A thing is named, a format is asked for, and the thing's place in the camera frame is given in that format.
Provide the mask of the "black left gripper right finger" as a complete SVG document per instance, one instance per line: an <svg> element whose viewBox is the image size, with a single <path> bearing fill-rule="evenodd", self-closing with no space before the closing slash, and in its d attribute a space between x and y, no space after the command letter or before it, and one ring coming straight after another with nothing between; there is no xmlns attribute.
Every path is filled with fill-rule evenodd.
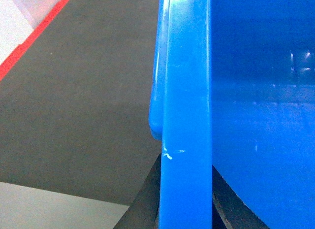
<svg viewBox="0 0 315 229"><path fill-rule="evenodd" d="M212 228L268 228L235 194L215 167L212 167Z"/></svg>

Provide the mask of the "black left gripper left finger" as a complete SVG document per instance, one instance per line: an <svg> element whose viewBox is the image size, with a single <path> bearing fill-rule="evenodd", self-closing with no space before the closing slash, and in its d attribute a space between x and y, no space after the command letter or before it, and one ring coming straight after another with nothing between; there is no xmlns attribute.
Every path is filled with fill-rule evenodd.
<svg viewBox="0 0 315 229"><path fill-rule="evenodd" d="M134 201L116 229L157 229L159 218L161 155L158 155Z"/></svg>

